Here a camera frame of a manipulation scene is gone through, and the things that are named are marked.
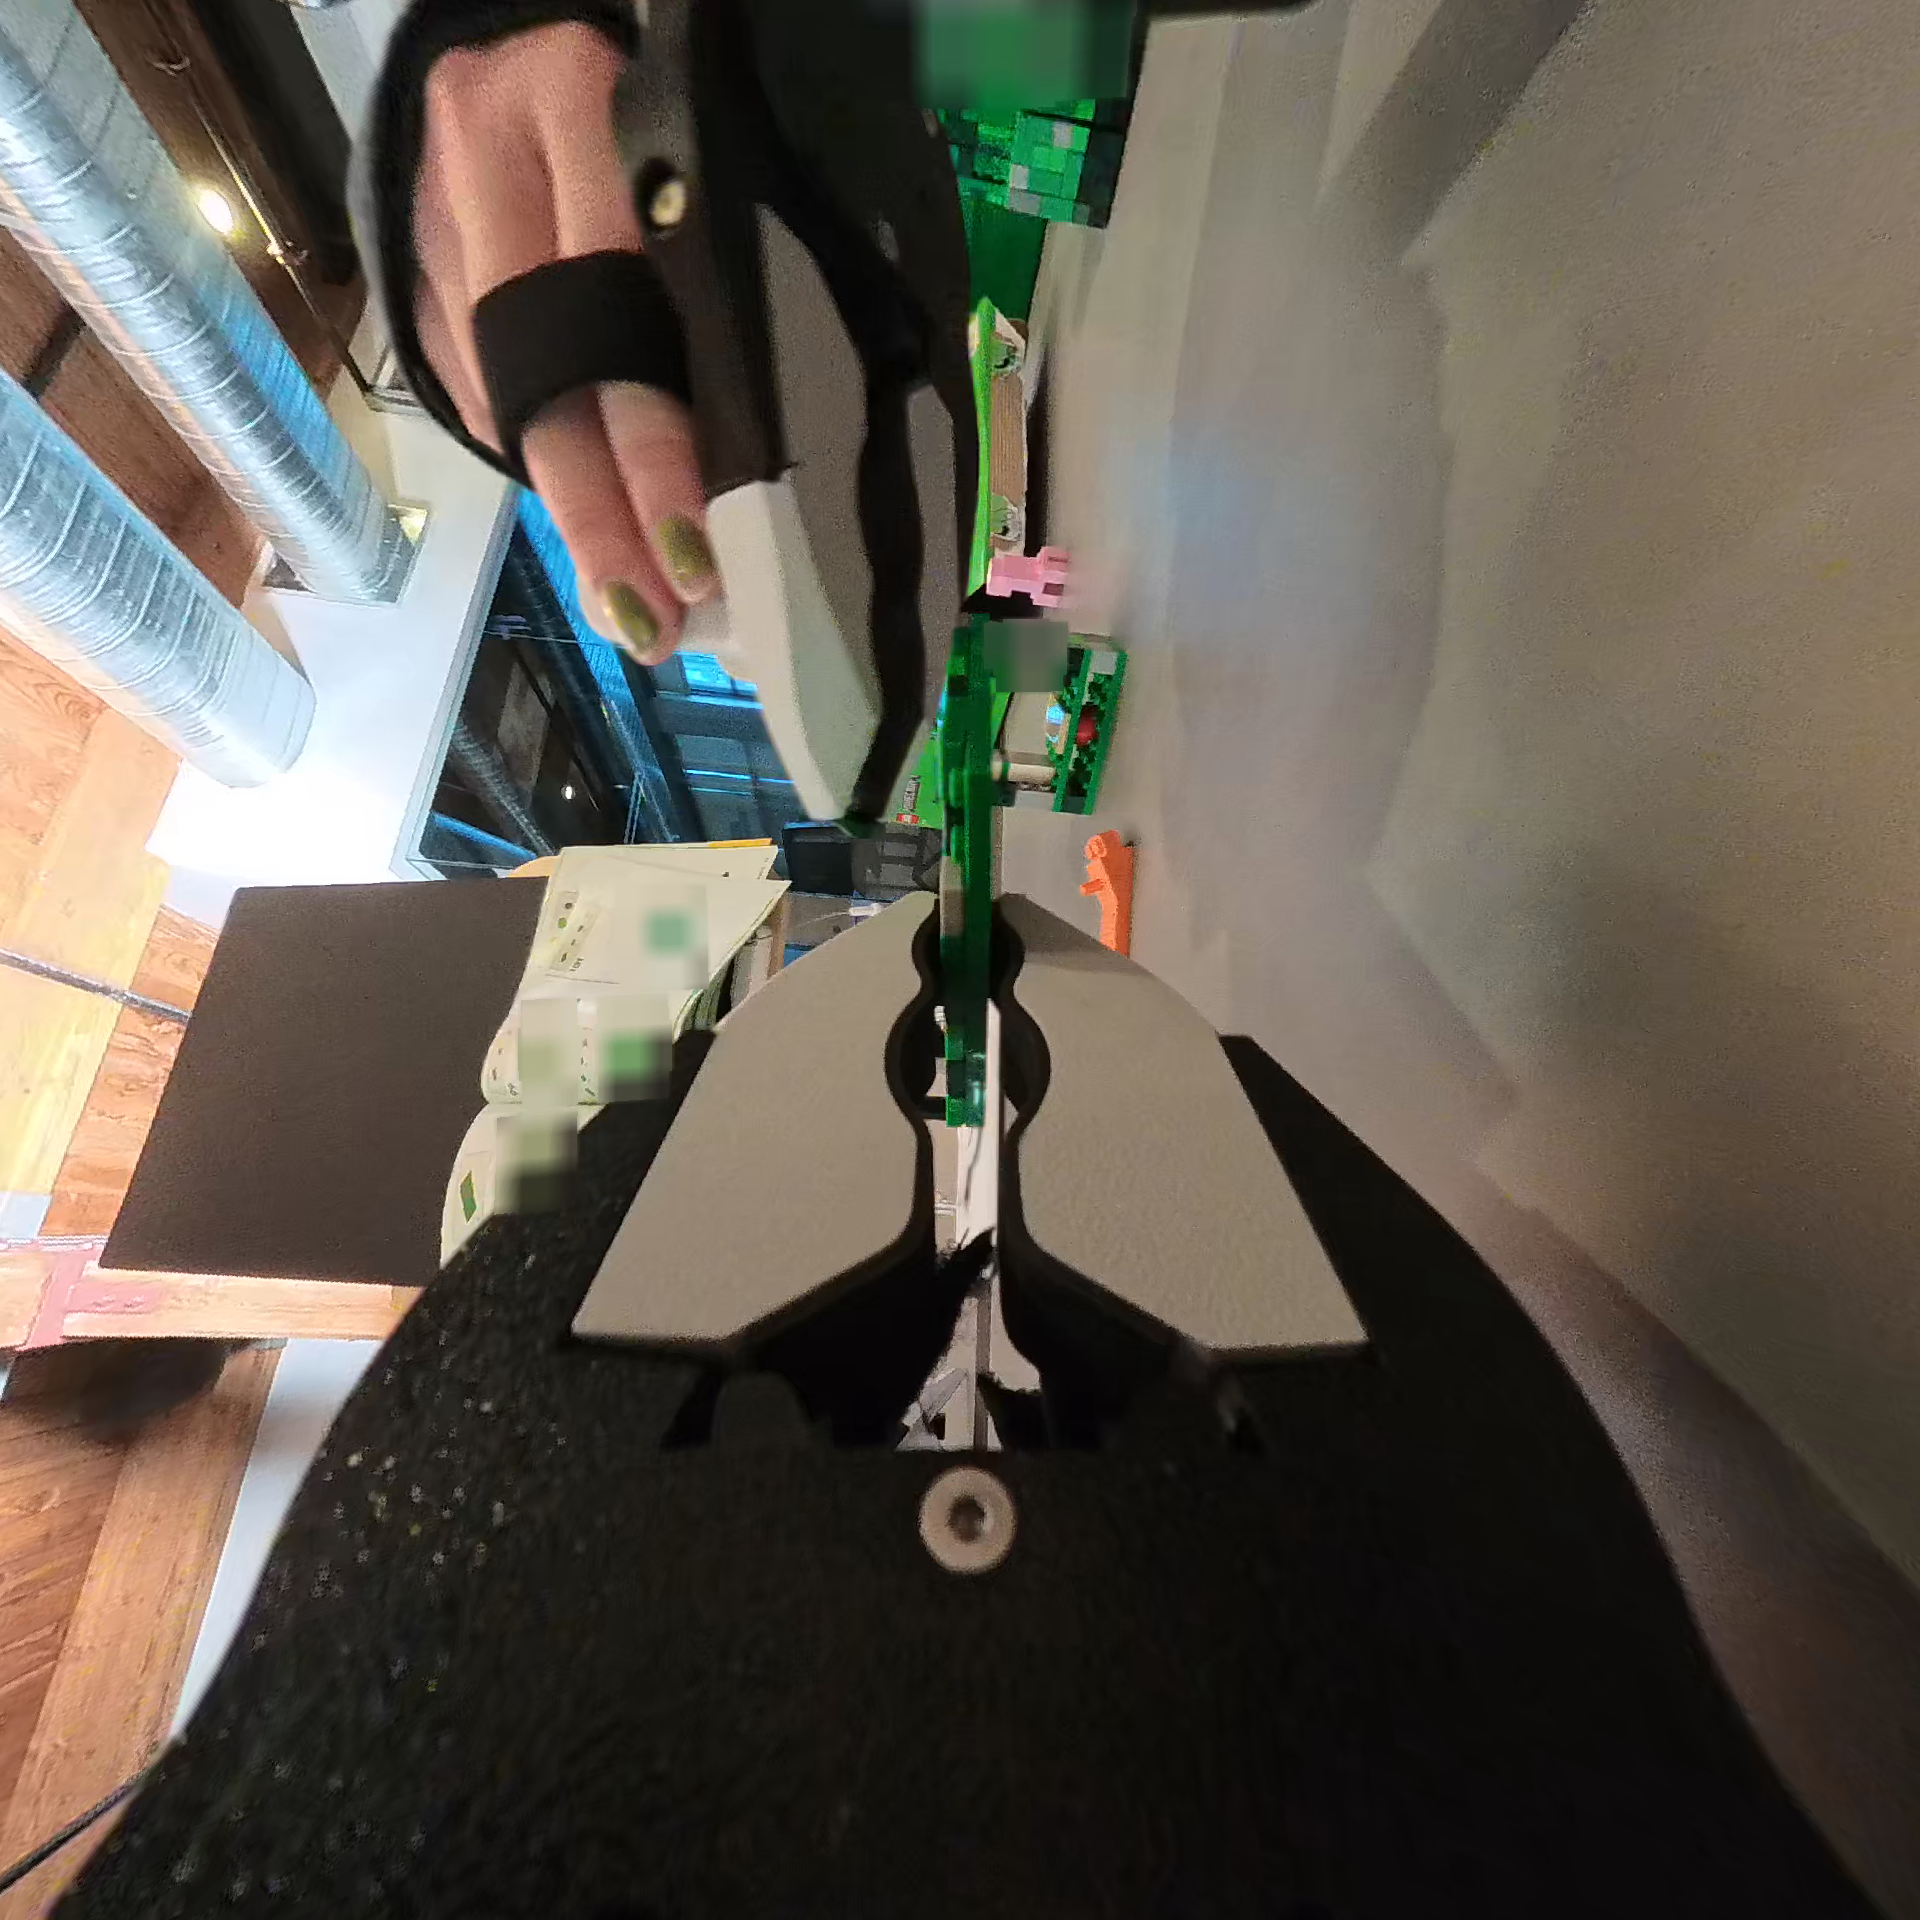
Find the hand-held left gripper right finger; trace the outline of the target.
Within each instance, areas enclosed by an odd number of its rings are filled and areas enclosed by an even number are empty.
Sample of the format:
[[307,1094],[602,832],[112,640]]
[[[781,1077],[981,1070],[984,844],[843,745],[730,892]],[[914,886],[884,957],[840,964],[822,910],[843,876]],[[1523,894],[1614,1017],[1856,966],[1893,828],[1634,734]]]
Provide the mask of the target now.
[[1210,1358],[1360,1352],[1364,1327],[1214,1026],[1187,996],[1027,895],[1004,1038],[1045,1086],[1010,1169],[1027,1236]]

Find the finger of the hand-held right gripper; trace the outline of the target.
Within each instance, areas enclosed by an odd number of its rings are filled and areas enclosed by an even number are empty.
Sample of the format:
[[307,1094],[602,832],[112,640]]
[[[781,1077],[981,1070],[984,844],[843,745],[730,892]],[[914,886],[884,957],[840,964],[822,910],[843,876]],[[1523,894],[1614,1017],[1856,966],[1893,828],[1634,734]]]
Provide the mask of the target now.
[[775,455],[711,498],[725,640],[804,814],[884,825],[962,602],[952,410],[925,372],[870,376],[816,256],[767,207],[754,242]]

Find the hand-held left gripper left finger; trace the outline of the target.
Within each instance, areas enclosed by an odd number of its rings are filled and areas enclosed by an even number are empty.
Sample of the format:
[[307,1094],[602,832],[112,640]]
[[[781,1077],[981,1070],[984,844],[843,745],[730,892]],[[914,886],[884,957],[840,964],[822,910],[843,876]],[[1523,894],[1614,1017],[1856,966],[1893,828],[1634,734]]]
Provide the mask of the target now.
[[778,970],[714,1033],[571,1333],[720,1358],[933,1256],[906,1024],[936,903],[914,894]]

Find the green mosaic lego plate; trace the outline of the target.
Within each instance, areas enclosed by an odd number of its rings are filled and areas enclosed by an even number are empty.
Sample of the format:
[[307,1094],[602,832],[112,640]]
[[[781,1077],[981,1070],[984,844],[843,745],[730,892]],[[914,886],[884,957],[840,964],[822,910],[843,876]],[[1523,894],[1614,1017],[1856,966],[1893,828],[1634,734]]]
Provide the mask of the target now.
[[939,1006],[944,1017],[944,1114],[955,1129],[987,1120],[996,727],[987,661],[990,618],[972,612],[952,631],[939,711],[944,858],[939,876]]

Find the lego instruction booklet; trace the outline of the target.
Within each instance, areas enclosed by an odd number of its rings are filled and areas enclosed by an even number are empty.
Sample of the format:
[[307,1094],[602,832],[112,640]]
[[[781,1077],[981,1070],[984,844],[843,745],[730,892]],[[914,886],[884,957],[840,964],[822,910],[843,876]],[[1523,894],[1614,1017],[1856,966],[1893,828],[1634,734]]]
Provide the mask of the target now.
[[563,1198],[604,1108],[664,1090],[717,1022],[735,959],[787,894],[778,845],[571,848],[543,864],[535,936],[483,1065],[442,1207],[447,1264],[492,1217]]

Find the small green lego house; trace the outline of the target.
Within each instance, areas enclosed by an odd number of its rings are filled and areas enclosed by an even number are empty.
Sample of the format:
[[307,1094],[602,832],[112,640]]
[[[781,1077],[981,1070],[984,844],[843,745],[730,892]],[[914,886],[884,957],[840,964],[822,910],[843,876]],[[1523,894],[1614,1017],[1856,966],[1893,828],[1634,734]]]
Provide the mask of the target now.
[[1004,809],[1075,817],[1098,809],[1119,716],[1127,654],[1109,634],[1045,623],[1046,686],[995,687],[992,780]]

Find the green lego box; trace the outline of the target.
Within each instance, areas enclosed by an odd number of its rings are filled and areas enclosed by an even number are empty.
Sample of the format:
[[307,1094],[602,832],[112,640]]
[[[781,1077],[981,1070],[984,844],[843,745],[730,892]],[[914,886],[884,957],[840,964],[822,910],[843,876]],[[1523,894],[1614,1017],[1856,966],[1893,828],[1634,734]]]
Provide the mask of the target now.
[[962,199],[967,223],[967,366],[976,415],[976,504],[968,591],[984,591],[996,557],[1023,556],[1045,510],[1034,453],[1039,348],[1029,343],[1042,223],[984,199]]

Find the green pixel lego figure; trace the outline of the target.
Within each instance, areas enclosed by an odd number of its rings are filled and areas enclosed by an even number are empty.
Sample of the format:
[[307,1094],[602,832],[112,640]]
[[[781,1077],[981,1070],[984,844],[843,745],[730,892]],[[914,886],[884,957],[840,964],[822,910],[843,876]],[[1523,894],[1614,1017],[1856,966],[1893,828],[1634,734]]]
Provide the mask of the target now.
[[965,200],[1045,223],[1111,218],[1128,98],[936,108]]

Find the person's right hand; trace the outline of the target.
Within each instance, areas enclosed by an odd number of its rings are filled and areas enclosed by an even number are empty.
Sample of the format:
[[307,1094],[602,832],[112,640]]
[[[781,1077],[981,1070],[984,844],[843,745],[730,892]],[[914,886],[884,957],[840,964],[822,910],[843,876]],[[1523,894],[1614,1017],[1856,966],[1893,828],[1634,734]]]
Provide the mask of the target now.
[[[435,61],[416,186],[424,360],[486,453],[500,453],[474,308],[500,284],[571,256],[638,253],[613,96],[624,56],[587,23],[543,23]],[[717,590],[688,406],[605,382],[551,399],[523,466],[571,556],[596,633],[660,665],[683,615]]]

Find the glass partition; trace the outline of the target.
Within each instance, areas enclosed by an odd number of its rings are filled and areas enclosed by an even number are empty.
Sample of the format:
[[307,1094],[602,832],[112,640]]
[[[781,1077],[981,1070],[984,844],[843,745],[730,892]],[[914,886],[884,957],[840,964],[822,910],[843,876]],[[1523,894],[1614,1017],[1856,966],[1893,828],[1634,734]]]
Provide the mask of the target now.
[[780,844],[811,825],[757,686],[714,649],[642,665],[586,618],[547,510],[512,496],[475,637],[423,756],[399,869],[512,872],[567,848]]

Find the black flat panel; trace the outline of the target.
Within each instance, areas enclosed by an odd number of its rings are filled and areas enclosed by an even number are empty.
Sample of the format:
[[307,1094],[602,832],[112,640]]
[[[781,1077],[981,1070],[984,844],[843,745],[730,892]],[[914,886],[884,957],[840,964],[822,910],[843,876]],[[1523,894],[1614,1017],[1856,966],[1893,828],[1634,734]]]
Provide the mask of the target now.
[[232,894],[109,1269],[423,1287],[541,877]]

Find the silver ventilation duct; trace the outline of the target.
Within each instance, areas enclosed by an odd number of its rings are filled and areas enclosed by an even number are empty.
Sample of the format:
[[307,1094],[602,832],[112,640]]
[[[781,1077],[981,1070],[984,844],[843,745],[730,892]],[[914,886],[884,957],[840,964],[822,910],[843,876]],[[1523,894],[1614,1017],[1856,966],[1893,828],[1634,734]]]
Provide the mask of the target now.
[[416,545],[75,4],[3,4],[5,225],[312,594],[402,598]]
[[294,766],[316,689],[11,375],[3,375],[5,625],[223,786]]

